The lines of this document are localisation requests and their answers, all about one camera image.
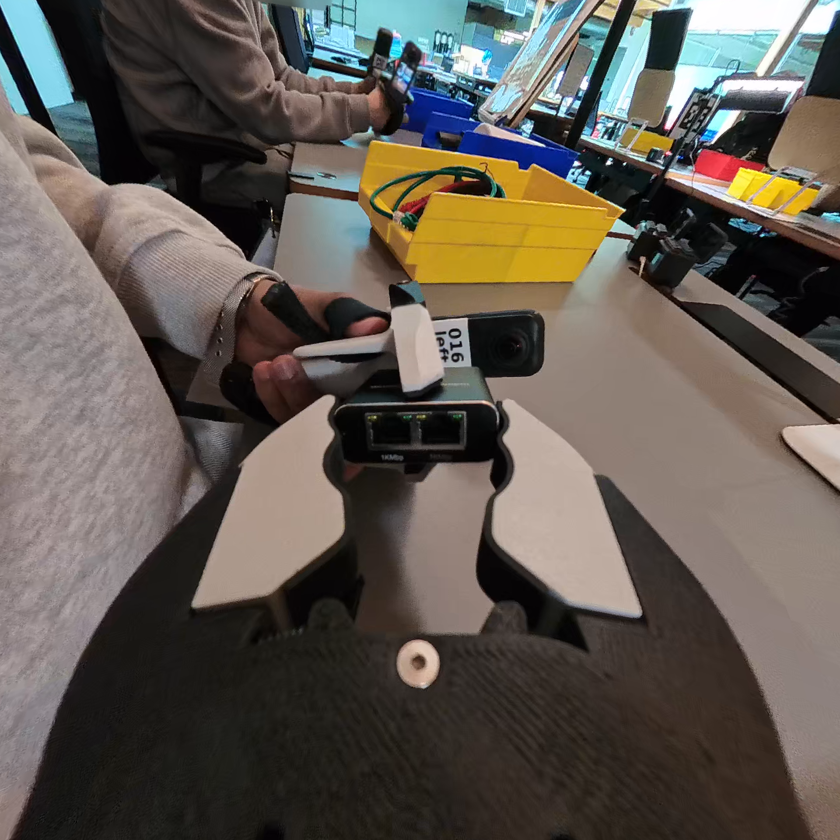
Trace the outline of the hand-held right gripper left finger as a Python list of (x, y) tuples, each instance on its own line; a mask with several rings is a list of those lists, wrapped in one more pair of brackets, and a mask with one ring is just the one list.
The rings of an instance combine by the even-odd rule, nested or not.
[(321, 397), (244, 459), (192, 599), (195, 613), (254, 608), (271, 629), (290, 632), (327, 600), (355, 619), (361, 573), (349, 497), (333, 465), (336, 402)]

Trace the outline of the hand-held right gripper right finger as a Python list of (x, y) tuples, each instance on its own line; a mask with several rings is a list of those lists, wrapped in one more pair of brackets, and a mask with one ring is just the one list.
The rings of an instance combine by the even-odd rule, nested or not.
[(481, 590), (521, 607), (530, 632), (579, 632), (580, 616), (640, 623), (644, 610), (595, 472), (512, 400), (476, 558)]

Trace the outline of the black network adapter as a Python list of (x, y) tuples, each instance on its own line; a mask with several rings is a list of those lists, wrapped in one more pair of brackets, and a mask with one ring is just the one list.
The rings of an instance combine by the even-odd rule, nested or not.
[(475, 366), (446, 368), (443, 381), (420, 396), (404, 395), (396, 371), (379, 371), (339, 400), (331, 422), (346, 462), (419, 468), (491, 461), (501, 427)]

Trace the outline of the large yellow plastic bin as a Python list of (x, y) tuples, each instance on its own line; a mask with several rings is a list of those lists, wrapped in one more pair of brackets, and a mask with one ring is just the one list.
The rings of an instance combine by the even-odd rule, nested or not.
[(382, 141), (359, 204), (420, 284), (574, 282), (624, 213), (536, 165)]

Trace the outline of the person's left forearm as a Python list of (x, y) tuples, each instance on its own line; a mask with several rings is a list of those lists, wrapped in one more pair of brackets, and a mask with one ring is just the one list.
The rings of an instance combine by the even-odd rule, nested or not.
[(71, 155), (34, 152), (40, 186), (138, 328), (202, 362), (234, 285), (266, 273), (207, 220), (145, 185), (106, 185)]

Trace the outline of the person's left hand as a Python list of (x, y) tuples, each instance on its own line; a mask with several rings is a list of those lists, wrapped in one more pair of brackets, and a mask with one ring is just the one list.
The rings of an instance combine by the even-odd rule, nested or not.
[(256, 396), (278, 424), (320, 398), (292, 353), (329, 339), (327, 315), (338, 301), (359, 303), (347, 295), (296, 287), (265, 275), (239, 305), (234, 359), (250, 368)]

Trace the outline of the black pole clamp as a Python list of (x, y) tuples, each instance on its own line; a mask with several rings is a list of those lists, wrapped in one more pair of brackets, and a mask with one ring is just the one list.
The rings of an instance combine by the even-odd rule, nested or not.
[(725, 228), (699, 218), (687, 206), (670, 224), (644, 220), (636, 226), (626, 258), (654, 286), (676, 289), (688, 273), (712, 261), (729, 242)]

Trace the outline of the small yellow bin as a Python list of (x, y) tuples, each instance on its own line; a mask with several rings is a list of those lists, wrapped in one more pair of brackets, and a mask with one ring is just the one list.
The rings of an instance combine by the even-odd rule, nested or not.
[(670, 151), (674, 140), (663, 134), (653, 131), (641, 130), (636, 126), (627, 126), (624, 130), (618, 146), (624, 148), (631, 154), (646, 157), (651, 150)]
[(727, 194), (742, 203), (795, 216), (811, 208), (819, 190), (796, 180), (748, 168), (740, 168)]

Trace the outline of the white metal stand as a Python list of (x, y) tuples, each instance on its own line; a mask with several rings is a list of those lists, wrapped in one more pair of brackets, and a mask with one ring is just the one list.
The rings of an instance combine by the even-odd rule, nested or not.
[(785, 445), (825, 482), (839, 490), (839, 425), (802, 425), (782, 429)]

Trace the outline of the long work table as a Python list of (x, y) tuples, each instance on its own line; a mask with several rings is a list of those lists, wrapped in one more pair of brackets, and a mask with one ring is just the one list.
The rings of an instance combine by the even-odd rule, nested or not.
[(673, 165), (665, 176), (665, 184), (678, 193), (694, 198), (731, 217), (757, 224), (783, 238), (814, 250), (829, 259), (839, 260), (839, 223), (809, 213), (795, 216), (745, 203), (730, 196), (725, 182), (704, 175), (680, 164)]

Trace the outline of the paper covered board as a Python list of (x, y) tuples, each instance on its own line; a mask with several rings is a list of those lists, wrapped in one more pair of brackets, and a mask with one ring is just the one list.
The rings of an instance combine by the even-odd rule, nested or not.
[(601, 1), (554, 3), (478, 108), (481, 123), (516, 129), (562, 64)]

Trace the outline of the small red bin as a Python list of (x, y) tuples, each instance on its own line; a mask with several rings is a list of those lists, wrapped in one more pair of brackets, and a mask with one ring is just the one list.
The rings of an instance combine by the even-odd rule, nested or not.
[(760, 161), (747, 161), (710, 149), (701, 150), (694, 163), (697, 175), (727, 183), (732, 182), (741, 169), (762, 172), (764, 166)]

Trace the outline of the small marker board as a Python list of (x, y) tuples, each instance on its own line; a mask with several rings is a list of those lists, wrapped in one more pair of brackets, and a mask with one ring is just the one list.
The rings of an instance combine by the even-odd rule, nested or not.
[(695, 88), (684, 105), (669, 136), (689, 144), (706, 131), (720, 107), (722, 95), (710, 88)]

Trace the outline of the black and wood panel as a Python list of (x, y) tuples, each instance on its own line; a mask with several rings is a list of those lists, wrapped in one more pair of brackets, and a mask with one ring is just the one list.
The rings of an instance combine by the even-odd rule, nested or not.
[(691, 7), (676, 7), (655, 12), (651, 17), (644, 68), (637, 77), (627, 111), (631, 123), (654, 129), (663, 122), (692, 15)]
[(805, 172), (824, 186), (839, 185), (839, 100), (798, 98), (773, 144), (768, 166), (774, 176)]

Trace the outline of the black desk lamp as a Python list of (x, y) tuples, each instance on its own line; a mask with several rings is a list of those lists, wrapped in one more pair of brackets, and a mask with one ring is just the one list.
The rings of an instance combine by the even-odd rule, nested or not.
[(783, 73), (759, 77), (750, 72), (736, 72), (720, 77), (717, 110), (723, 112), (785, 113), (800, 97), (806, 79)]

